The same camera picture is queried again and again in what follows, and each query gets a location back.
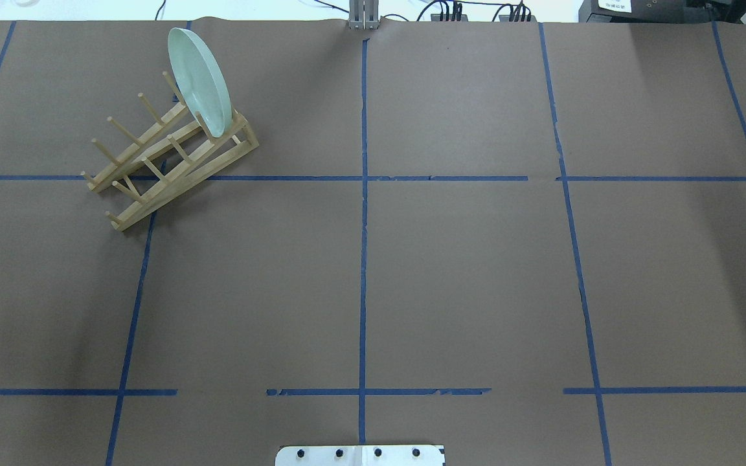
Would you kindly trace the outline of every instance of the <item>black cable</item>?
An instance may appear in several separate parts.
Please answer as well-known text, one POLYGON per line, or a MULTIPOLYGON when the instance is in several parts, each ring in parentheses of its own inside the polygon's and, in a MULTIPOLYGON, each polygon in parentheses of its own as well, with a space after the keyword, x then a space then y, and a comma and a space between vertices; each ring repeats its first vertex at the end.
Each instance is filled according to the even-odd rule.
POLYGON ((485 3, 485 2, 459 2, 459 3, 467 3, 469 5, 490 5, 490 6, 503 6, 505 3, 485 3))
POLYGON ((320 3, 320 4, 324 5, 324 6, 329 6, 330 8, 336 9, 336 10, 338 10, 340 12, 349 13, 349 11, 345 10, 344 8, 338 8, 338 6, 331 5, 330 3, 327 3, 327 2, 322 2, 322 0, 313 0, 313 2, 320 3))
POLYGON ((409 20, 408 18, 403 17, 402 15, 397 15, 396 13, 390 13, 389 15, 384 15, 383 17, 400 17, 403 20, 408 21, 408 23, 411 22, 411 20, 409 20))
POLYGON ((509 21, 513 21, 513 23, 520 23, 521 21, 526 21, 526 10, 529 12, 529 17, 531 16, 531 10, 524 5, 522 2, 517 6, 517 8, 514 11, 514 17, 508 18, 509 21))
POLYGON ((445 16, 450 16, 451 10, 448 9, 448 8, 450 8, 450 6, 447 5, 447 2, 445 0, 433 0, 433 2, 427 3, 427 5, 425 6, 425 8, 422 9, 422 11, 420 12, 420 15, 416 18, 417 21, 420 20, 420 19, 422 19, 422 15, 424 15, 424 12, 426 12, 427 9, 430 8, 431 5, 433 5, 433 3, 439 3, 440 4, 440 6, 439 6, 439 8, 440 8, 439 20, 443 20, 441 5, 445 6, 445 16))
POLYGON ((157 12, 154 13, 154 21, 157 21, 157 17, 160 16, 160 11, 163 11, 163 8, 166 6, 166 0, 163 0, 163 3, 160 4, 160 8, 157 9, 157 12))
POLYGON ((494 21, 497 20, 497 17, 500 15, 500 12, 503 11, 503 8, 506 8, 506 6, 508 6, 508 8, 510 9, 510 12, 508 14, 509 15, 514 14, 514 5, 510 3, 504 3, 503 6, 500 6, 500 8, 497 9, 497 12, 494 13, 494 17, 491 18, 492 23, 494 23, 494 21))

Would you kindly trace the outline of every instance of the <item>label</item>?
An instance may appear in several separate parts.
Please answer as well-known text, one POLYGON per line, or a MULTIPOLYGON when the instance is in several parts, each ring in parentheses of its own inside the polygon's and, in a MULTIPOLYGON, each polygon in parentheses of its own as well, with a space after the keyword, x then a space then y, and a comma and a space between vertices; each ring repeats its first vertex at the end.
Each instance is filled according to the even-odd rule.
POLYGON ((598 6, 613 12, 631 13, 631 0, 598 0, 598 6))

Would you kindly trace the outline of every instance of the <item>wooden peg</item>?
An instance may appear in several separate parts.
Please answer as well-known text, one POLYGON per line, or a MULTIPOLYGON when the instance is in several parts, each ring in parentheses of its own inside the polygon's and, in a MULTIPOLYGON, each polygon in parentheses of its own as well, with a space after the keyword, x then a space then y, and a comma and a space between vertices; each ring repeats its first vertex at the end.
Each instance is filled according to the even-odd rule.
POLYGON ((113 125, 115 125, 115 128, 116 128, 116 129, 119 129, 119 132, 123 133, 123 134, 124 134, 124 135, 126 135, 126 136, 127 136, 127 137, 128 137, 129 139, 131 139, 131 140, 132 140, 132 141, 134 142, 134 144, 136 144, 136 145, 139 145, 139 146, 142 146, 142 141, 141 141, 141 140, 139 140, 139 139, 137 139, 137 136, 134 136, 134 135, 132 135, 132 133, 131 133, 130 131, 128 131, 127 129, 125 129, 125 127, 124 127, 124 126, 122 126, 122 124, 119 124, 119 123, 117 123, 117 121, 116 121, 116 120, 115 120, 115 119, 114 119, 113 117, 109 117, 109 118, 107 118, 107 121, 108 121, 108 122, 109 122, 110 124, 113 124, 113 125))
POLYGON ((174 135, 166 136, 166 139, 168 139, 168 141, 172 143, 172 147, 174 147, 177 153, 180 154, 181 157, 183 157, 183 160, 185 160, 187 163, 192 163, 192 159, 189 159, 189 154, 187 154, 186 151, 183 150, 183 147, 181 147, 180 142, 178 142, 177 139, 174 138, 174 135))
POLYGON ((154 164, 151 162, 151 160, 143 159, 143 163, 145 163, 146 167, 148 167, 149 170, 151 170, 154 173, 155 177, 160 178, 160 181, 168 184, 168 180, 166 180, 166 176, 163 175, 160 170, 157 170, 157 167, 154 166, 154 164))
POLYGON ((217 139, 214 136, 212 136, 212 133, 209 132, 209 127, 207 126, 207 122, 205 119, 203 119, 203 115, 201 115, 201 112, 195 112, 195 118, 198 119, 198 123, 201 124, 201 128, 203 129, 203 132, 207 135, 208 139, 217 139))
POLYGON ((128 175, 122 177, 122 179, 125 180, 125 185, 128 186, 128 189, 132 190, 134 194, 140 195, 140 191, 137 191, 137 188, 134 186, 134 183, 131 183, 131 180, 128 179, 128 175))
POLYGON ((111 212, 108 212, 108 211, 106 210, 106 216, 107 216, 107 217, 108 217, 108 218, 109 218, 109 219, 110 219, 110 220, 111 220, 112 222, 115 222, 115 223, 116 223, 117 225, 119 225, 120 221, 119 221, 119 218, 117 218, 117 216, 116 216, 116 215, 113 215, 113 214, 112 214, 111 212))
POLYGON ((92 144, 97 146, 98 150, 100 150, 101 153, 103 153, 103 155, 106 156, 107 159, 109 159, 111 163, 119 167, 119 160, 117 160, 115 156, 111 155, 110 151, 107 149, 106 146, 104 146, 100 141, 97 141, 97 139, 91 139, 91 142, 92 144))
POLYGON ((130 189, 126 188, 126 186, 123 186, 122 183, 113 181, 111 182, 111 185, 114 186, 116 189, 124 192, 125 194, 128 194, 128 197, 132 198, 134 201, 142 204, 142 197, 140 197, 139 194, 136 194, 136 192, 132 192, 130 189))
POLYGON ((169 87, 171 87, 172 92, 177 95, 177 99, 180 100, 180 103, 185 105, 186 100, 184 100, 183 94, 180 93, 180 89, 177 88, 177 84, 174 82, 171 74, 169 74, 168 71, 163 71, 163 79, 168 82, 169 87))
POLYGON ((163 124, 163 118, 160 118, 160 114, 157 114, 157 110, 154 109, 152 106, 152 103, 148 101, 148 98, 145 97, 145 95, 141 93, 137 94, 137 97, 140 98, 142 101, 142 104, 146 106, 146 109, 148 110, 149 114, 151 114, 154 119, 157 121, 158 124, 163 124))

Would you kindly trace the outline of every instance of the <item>plate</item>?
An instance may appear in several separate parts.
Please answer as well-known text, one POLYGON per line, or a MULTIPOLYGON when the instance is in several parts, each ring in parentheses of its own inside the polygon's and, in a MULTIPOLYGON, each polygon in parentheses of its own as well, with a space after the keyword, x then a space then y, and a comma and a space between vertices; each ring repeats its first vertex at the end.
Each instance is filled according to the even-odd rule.
POLYGON ((190 112, 200 112, 211 135, 219 138, 232 124, 232 103, 215 56, 197 34, 174 27, 168 33, 168 58, 190 112))

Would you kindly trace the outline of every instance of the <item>metal bracket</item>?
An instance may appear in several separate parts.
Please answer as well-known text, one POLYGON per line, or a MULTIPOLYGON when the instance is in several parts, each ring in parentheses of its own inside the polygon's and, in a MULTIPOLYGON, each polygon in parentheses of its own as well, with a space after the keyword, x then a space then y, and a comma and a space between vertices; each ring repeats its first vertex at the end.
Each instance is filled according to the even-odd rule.
POLYGON ((275 466, 444 466, 441 445, 284 447, 275 466))
POLYGON ((379 0, 350 0, 350 29, 379 29, 379 0))

